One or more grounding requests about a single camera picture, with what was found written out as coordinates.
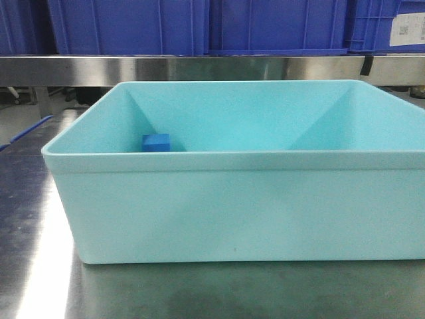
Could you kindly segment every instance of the light blue plastic bin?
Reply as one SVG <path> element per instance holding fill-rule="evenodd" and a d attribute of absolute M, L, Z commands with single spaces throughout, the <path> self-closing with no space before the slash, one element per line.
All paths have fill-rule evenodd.
<path fill-rule="evenodd" d="M 363 82 L 123 83 L 42 152 L 85 263 L 425 258 L 425 110 Z"/>

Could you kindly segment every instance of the plastic crate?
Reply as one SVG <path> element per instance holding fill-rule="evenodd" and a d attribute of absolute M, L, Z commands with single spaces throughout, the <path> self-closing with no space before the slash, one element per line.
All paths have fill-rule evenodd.
<path fill-rule="evenodd" d="M 42 154 L 85 263 L 423 259 L 424 136 L 359 81 L 127 82 Z"/>
<path fill-rule="evenodd" d="M 425 0 L 354 0 L 347 11 L 354 53 L 425 53 Z"/>
<path fill-rule="evenodd" d="M 347 0 L 211 0 L 210 54 L 338 55 Z"/>
<path fill-rule="evenodd" d="M 0 55 L 55 52 L 46 1 L 0 0 Z"/>
<path fill-rule="evenodd" d="M 60 54 L 202 55 L 209 0 L 49 0 Z"/>

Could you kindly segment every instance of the blue cube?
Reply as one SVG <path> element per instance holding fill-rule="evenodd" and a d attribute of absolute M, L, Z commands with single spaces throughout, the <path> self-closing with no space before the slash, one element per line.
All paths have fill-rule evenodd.
<path fill-rule="evenodd" d="M 170 152 L 170 134 L 143 135 L 141 150 L 143 152 Z"/>

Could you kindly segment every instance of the metal tabletop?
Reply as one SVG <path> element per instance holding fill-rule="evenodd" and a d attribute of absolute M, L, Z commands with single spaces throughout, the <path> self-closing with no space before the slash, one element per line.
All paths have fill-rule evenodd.
<path fill-rule="evenodd" d="M 424 54 L 381 56 L 0 56 L 0 86 L 114 86 L 124 81 L 331 80 L 425 84 Z"/>
<path fill-rule="evenodd" d="M 0 152 L 0 318 L 425 318 L 425 261 L 85 265 L 41 147 Z"/>

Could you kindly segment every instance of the white label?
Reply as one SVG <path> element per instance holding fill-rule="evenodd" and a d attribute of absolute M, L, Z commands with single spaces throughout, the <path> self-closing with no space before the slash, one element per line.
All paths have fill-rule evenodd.
<path fill-rule="evenodd" d="M 397 15 L 392 20 L 390 47 L 425 45 L 425 12 Z"/>

